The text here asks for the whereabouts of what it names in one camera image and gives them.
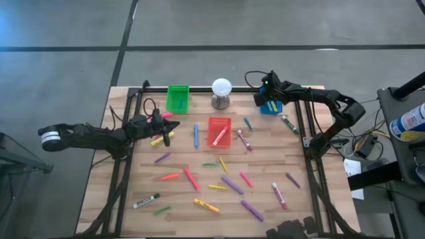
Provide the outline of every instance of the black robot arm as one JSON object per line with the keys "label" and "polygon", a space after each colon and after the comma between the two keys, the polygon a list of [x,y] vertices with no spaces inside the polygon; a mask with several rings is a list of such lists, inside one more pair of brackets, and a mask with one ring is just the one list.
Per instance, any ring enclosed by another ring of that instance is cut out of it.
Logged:
{"label": "black robot arm", "polygon": [[62,151],[70,147],[103,149],[113,159],[123,159],[127,157],[131,144],[138,139],[162,134],[165,146],[170,146],[168,133],[179,124],[178,121],[163,119],[159,110],[154,109],[150,118],[137,115],[119,129],[102,129],[82,123],[60,123],[39,129],[39,136],[45,151]]}
{"label": "black robot arm", "polygon": [[[336,90],[319,90],[302,87],[288,81],[281,82],[274,71],[267,73],[262,79],[263,91],[254,95],[257,106],[264,105],[269,100],[279,100],[284,105],[297,100],[323,103],[329,107],[335,123],[325,132],[318,133],[311,138],[309,154],[313,158],[320,158],[330,148],[329,142],[342,129],[353,126],[364,114],[365,109],[356,100],[345,96]],[[339,111],[338,102],[347,104]]]}

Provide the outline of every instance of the gray floor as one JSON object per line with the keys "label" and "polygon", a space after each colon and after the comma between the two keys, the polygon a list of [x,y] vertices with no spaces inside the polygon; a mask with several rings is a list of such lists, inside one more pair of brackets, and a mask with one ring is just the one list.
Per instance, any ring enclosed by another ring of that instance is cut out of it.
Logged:
{"label": "gray floor", "polygon": [[[0,0],[0,50],[119,46],[130,5],[131,0]],[[140,0],[128,41],[129,46],[238,44],[425,44],[425,16],[415,0]],[[203,86],[222,77],[244,85],[246,71],[274,69],[282,80],[324,84],[363,101],[424,71],[425,50],[401,48],[127,52],[118,86],[144,80],[154,86]],[[29,175],[8,238],[73,234],[93,151],[47,153],[37,129],[62,122],[100,125],[117,57],[114,50],[0,51],[0,131],[54,164],[51,174]],[[368,116],[379,105],[365,107]],[[361,133],[372,125],[373,117],[353,129]],[[383,157],[395,160],[390,145],[384,145]],[[379,192],[371,195],[385,203]],[[392,234],[387,215],[370,214],[374,206],[368,202],[355,203],[363,232]],[[376,225],[377,218],[386,222]]]}

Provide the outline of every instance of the purple marker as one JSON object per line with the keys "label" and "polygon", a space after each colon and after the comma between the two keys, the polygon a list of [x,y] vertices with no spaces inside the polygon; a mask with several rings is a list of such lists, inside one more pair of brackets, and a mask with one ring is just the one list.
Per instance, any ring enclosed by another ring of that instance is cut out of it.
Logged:
{"label": "purple marker", "polygon": [[239,194],[243,195],[244,191],[242,189],[239,189],[238,186],[236,186],[228,177],[223,176],[221,179],[226,182],[229,186],[231,186],[234,190],[238,191]]}
{"label": "purple marker", "polygon": [[242,205],[245,206],[246,209],[248,209],[258,220],[264,221],[264,217],[257,212],[251,205],[249,205],[245,200],[240,201]]}
{"label": "purple marker", "polygon": [[170,154],[171,154],[171,153],[166,153],[166,154],[162,155],[159,159],[155,160],[155,162],[153,162],[153,163],[158,163],[158,162],[160,162],[160,161],[161,161],[161,160],[163,160],[164,158],[168,157]]}
{"label": "purple marker", "polygon": [[295,185],[295,186],[297,186],[297,188],[298,189],[300,189],[301,188],[301,186],[297,183],[297,181],[289,174],[289,173],[286,173],[286,177]]}

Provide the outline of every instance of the wooden table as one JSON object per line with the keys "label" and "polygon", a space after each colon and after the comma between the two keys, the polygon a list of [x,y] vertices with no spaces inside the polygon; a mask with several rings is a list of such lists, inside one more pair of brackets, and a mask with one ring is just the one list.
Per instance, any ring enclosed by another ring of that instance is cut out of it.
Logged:
{"label": "wooden table", "polygon": [[[119,116],[124,113],[127,90],[128,87],[113,87],[110,91],[106,106],[111,105]],[[151,139],[137,142],[131,166],[122,236],[260,237],[265,236],[267,230],[276,228],[285,220],[298,219],[302,222],[307,216],[314,217],[299,136],[295,135],[279,116],[260,114],[259,108],[254,104],[252,93],[231,93],[230,106],[221,111],[211,106],[212,95],[212,93],[191,93],[187,114],[170,118],[181,122],[175,129],[175,136],[171,138],[170,147],[165,147],[163,144],[152,147]],[[143,100],[147,97],[155,100],[161,113],[166,112],[166,94],[144,93]],[[149,104],[146,111],[150,113],[152,107]],[[332,124],[329,110],[322,104],[315,104],[315,108],[321,127],[328,128]],[[297,127],[294,104],[284,106],[284,113]],[[232,145],[229,148],[207,147],[208,118],[211,116],[232,118]],[[254,128],[253,132],[246,127],[244,117],[250,120]],[[304,119],[305,128],[308,131],[307,120]],[[194,123],[199,125],[198,149],[193,146]],[[106,110],[102,127],[111,128],[112,125],[111,113]],[[237,129],[241,129],[251,143],[252,152],[247,151],[238,138]],[[168,158],[161,163],[153,164],[158,157],[168,152],[171,153]],[[94,162],[106,156],[108,154],[105,151],[97,151]],[[201,166],[202,163],[218,161],[219,156],[228,167],[227,174],[221,166]],[[341,157],[326,155],[323,157],[323,163],[332,203],[349,225],[359,231],[359,223]],[[113,165],[112,160],[107,160],[91,170],[77,232],[87,229],[104,207]],[[188,180],[183,171],[184,167],[190,168],[201,187],[199,192]],[[239,175],[240,171],[246,172],[254,184],[253,188],[250,188],[242,179]],[[180,177],[161,181],[163,176],[171,173],[180,173]],[[285,173],[291,173],[301,185],[301,189],[296,188],[285,177]],[[239,195],[233,189],[219,191],[208,188],[208,184],[225,185],[221,180],[223,175],[233,180],[245,191],[245,194]],[[277,183],[279,186],[288,204],[288,210],[281,208],[271,188],[272,183]],[[161,197],[141,208],[133,209],[134,203],[155,193],[160,193]],[[194,198],[218,207],[220,213],[195,205]],[[260,222],[248,212],[240,203],[242,199],[261,212],[266,218],[265,221]],[[117,205],[116,203],[113,210],[112,230],[115,225]],[[158,216],[153,215],[155,210],[169,205],[171,210]],[[325,222],[325,213],[322,213],[322,217]]]}

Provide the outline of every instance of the yellow marker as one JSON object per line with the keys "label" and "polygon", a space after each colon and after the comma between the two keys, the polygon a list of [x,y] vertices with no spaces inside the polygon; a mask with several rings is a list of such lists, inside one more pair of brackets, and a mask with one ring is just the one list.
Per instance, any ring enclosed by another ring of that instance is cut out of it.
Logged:
{"label": "yellow marker", "polygon": [[201,200],[199,200],[199,199],[194,199],[194,201],[193,201],[195,204],[198,204],[199,206],[204,206],[204,207],[206,207],[206,208],[208,208],[209,210],[211,210],[211,211],[213,211],[213,212],[220,212],[220,209],[218,209],[217,207],[214,207],[214,206],[211,206],[211,205],[209,205],[208,203],[206,203],[206,202],[203,202],[203,201],[201,201]]}
{"label": "yellow marker", "polygon": [[222,186],[217,186],[217,185],[208,185],[208,187],[212,188],[212,189],[222,189],[222,190],[226,190],[226,187],[222,187]]}
{"label": "yellow marker", "polygon": [[[170,132],[168,134],[169,137],[174,136],[174,132]],[[160,137],[159,139],[155,139],[154,141],[151,142],[152,146],[157,145],[158,143],[161,143],[164,140],[164,137]]]}
{"label": "yellow marker", "polygon": [[270,104],[272,105],[273,111],[277,112],[278,109],[277,109],[276,105],[274,104],[273,100],[270,100]]}
{"label": "yellow marker", "polygon": [[223,169],[226,171],[226,173],[228,172],[227,171],[227,167],[226,167],[226,165],[224,164],[224,161],[223,161],[223,159],[221,158],[221,157],[218,157],[219,159],[220,159],[220,163],[221,163],[221,165],[223,166]]}

